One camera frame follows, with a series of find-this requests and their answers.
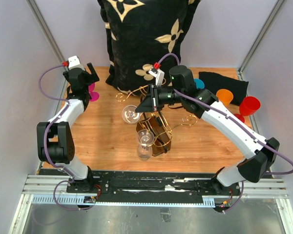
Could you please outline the pink wine glass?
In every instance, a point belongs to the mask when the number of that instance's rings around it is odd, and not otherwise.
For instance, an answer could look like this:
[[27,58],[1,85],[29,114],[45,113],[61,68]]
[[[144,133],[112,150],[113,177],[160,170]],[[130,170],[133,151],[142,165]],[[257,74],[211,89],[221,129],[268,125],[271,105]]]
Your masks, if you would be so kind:
[[90,94],[90,101],[91,102],[97,101],[100,97],[99,93],[95,92],[94,89],[95,89],[95,83],[89,85],[88,92]]

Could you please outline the clear wine glass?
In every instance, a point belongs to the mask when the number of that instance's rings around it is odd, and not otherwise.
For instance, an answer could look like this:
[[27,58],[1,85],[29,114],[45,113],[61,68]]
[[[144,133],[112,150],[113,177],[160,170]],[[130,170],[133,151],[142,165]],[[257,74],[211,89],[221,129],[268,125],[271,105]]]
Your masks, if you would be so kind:
[[137,106],[128,105],[122,110],[122,118],[125,123],[134,124],[140,119],[140,113],[135,112]]
[[137,154],[141,161],[147,161],[151,158],[153,154],[152,145],[154,140],[154,134],[147,129],[142,129],[137,132]]

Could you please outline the blue wine glass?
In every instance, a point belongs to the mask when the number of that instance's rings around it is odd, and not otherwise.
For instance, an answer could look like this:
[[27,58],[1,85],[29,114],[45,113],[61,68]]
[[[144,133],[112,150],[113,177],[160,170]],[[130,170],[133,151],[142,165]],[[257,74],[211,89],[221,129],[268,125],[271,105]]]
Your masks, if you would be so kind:
[[198,78],[195,78],[194,82],[196,84],[197,89],[204,89],[205,88],[205,84],[204,84],[204,82],[202,80],[200,80]]

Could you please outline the orange wine glass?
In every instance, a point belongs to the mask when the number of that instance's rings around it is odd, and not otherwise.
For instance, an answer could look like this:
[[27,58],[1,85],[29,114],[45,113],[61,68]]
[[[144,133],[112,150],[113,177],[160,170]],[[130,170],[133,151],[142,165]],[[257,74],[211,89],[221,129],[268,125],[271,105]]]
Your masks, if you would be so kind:
[[233,93],[227,89],[220,89],[216,92],[218,99],[225,105],[229,106],[233,100]]

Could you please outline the red wine glass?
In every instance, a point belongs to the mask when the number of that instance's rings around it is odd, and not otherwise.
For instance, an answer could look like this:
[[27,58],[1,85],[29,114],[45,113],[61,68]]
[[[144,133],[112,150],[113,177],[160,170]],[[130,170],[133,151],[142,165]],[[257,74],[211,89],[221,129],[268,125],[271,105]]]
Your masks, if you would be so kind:
[[253,96],[247,96],[243,99],[239,106],[239,113],[234,114],[242,123],[245,122],[245,117],[253,115],[261,107],[261,102]]

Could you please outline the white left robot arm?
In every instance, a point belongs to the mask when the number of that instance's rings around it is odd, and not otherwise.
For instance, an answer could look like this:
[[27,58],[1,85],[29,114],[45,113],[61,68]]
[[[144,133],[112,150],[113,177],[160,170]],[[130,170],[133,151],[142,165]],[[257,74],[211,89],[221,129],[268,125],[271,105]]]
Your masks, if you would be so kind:
[[63,108],[49,121],[37,125],[37,147],[40,161],[70,176],[69,183],[77,184],[84,193],[95,187],[92,170],[75,155],[71,126],[85,112],[90,102],[89,86],[100,79],[91,63],[86,67],[69,61],[59,67],[67,67],[63,76],[69,83]]

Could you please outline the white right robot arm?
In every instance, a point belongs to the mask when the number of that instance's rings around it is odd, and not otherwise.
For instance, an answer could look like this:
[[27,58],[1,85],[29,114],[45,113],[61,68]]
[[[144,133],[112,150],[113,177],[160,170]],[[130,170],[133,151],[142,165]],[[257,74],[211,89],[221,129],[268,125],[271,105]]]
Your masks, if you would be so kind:
[[164,78],[159,64],[148,73],[155,77],[155,84],[148,86],[137,113],[159,112],[165,105],[180,103],[189,113],[202,119],[224,134],[242,152],[244,159],[230,167],[223,167],[211,179],[212,191],[223,195],[232,184],[249,181],[257,183],[275,162],[280,143],[266,139],[235,117],[225,105],[207,89],[196,87],[192,72],[184,65],[169,70],[172,85],[161,85]]

